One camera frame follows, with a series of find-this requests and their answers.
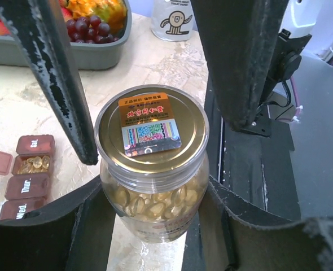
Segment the black bracket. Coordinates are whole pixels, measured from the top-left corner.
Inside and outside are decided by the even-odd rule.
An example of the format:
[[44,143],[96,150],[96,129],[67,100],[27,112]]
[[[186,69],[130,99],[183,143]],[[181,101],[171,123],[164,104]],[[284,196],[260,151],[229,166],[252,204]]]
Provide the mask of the black bracket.
[[299,68],[302,60],[300,54],[312,38],[310,34],[299,38],[290,38],[290,35],[291,33],[285,29],[278,35],[260,104],[269,98],[277,83],[291,78]]
[[242,133],[260,135],[263,137],[271,136],[271,119],[268,116],[267,106],[257,114],[254,122],[240,130]]

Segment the grape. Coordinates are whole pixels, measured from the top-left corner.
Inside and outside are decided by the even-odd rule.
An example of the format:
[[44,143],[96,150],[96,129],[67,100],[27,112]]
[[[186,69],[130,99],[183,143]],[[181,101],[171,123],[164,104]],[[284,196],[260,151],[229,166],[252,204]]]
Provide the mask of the grape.
[[66,28],[69,35],[72,35],[73,33],[76,32],[75,23],[76,22],[72,19],[66,22]]
[[95,43],[103,44],[107,42],[107,39],[103,36],[96,36],[94,39]]
[[86,39],[93,40],[96,35],[97,35],[97,31],[93,28],[89,28],[86,33]]
[[98,27],[98,34],[103,37],[107,37],[110,32],[110,26],[107,23],[101,23]]
[[81,16],[77,19],[78,21],[84,21],[87,27],[90,25],[90,19],[88,17]]
[[97,29],[97,27],[100,23],[101,23],[101,19],[98,15],[92,15],[90,17],[90,24],[93,28]]
[[71,38],[76,41],[76,40],[82,40],[82,35],[80,33],[75,32],[74,34],[71,35]]
[[114,37],[112,34],[109,34],[107,37],[106,37],[106,43],[110,43],[110,42],[113,42],[114,41]]
[[75,28],[76,28],[76,31],[78,31],[81,35],[85,35],[85,33],[88,29],[88,26],[83,20],[80,20],[80,21],[78,20],[75,23]]

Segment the label sticker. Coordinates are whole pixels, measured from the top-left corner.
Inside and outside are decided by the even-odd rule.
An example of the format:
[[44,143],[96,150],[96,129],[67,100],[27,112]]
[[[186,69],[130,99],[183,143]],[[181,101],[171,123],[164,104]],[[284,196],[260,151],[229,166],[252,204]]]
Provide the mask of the label sticker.
[[127,156],[180,148],[174,113],[165,93],[119,100],[124,150]]

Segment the fruit bowl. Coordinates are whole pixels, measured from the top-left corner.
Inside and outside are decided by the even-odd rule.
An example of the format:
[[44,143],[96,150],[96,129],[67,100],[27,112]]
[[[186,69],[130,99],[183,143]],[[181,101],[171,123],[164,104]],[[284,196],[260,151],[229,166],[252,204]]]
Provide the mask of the fruit bowl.
[[[132,28],[132,11],[128,0],[123,0],[126,8],[126,23],[120,39],[112,43],[88,44],[71,43],[73,56],[78,69],[101,70],[115,66],[121,57],[122,46],[128,40]],[[12,37],[0,36],[0,65],[28,67]]]

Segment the glass jar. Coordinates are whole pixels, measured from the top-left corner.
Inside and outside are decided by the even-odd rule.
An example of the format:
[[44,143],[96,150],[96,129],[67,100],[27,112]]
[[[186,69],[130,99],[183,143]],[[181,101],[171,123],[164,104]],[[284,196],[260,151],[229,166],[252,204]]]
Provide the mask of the glass jar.
[[[168,96],[181,147],[127,156],[118,101],[157,93]],[[170,242],[191,224],[208,186],[208,137],[209,124],[203,108],[188,94],[168,86],[128,89],[101,110],[95,139],[102,156],[103,190],[124,225],[141,240]]]

